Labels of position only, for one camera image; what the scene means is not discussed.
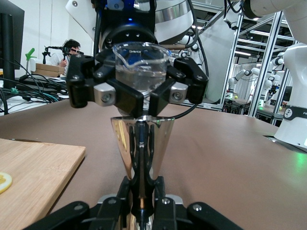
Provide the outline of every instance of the printed logo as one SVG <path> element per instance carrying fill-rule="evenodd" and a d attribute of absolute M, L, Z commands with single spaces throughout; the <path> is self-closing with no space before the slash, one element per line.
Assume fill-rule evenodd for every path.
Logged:
<path fill-rule="evenodd" d="M 285 111 L 285 113 L 284 113 L 284 116 L 286 117 L 286 118 L 289 118 L 289 117 L 291 117 L 292 116 L 292 110 L 291 109 L 286 109 L 286 111 Z"/>

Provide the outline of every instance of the person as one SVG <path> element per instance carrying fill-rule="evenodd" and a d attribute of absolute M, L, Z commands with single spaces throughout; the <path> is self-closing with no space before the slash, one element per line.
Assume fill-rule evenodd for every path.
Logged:
<path fill-rule="evenodd" d="M 65 43 L 63 44 L 63 49 L 66 48 L 66 50 L 69 50 L 68 55 L 64 59 L 63 53 L 54 53 L 52 54 L 49 60 L 50 64 L 52 66 L 64 67 L 65 68 L 64 75 L 66 75 L 68 71 L 70 56 L 78 54 L 77 51 L 80 50 L 80 47 L 81 45 L 79 42 L 73 39 L 66 40 Z"/>

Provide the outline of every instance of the stainless steel jigger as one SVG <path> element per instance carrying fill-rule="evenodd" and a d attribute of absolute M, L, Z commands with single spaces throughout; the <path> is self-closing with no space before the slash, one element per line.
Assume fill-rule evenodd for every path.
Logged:
<path fill-rule="evenodd" d="M 174 119 L 144 115 L 113 117 L 111 122 L 132 191 L 131 214 L 136 223 L 130 229 L 151 230 L 155 180 Z"/>

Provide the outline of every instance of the glass beaker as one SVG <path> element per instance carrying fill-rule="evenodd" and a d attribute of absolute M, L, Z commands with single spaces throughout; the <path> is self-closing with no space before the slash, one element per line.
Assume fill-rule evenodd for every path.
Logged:
<path fill-rule="evenodd" d="M 144 95 L 143 110 L 148 110 L 150 92 L 165 81 L 171 52 L 147 42 L 125 42 L 113 46 L 118 81 Z"/>

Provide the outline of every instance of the wooden cutting board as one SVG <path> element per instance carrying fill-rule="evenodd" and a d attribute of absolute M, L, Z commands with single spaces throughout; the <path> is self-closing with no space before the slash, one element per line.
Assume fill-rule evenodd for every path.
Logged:
<path fill-rule="evenodd" d="M 85 156 L 85 147 L 0 139 L 0 229 L 20 230 L 44 217 Z"/>

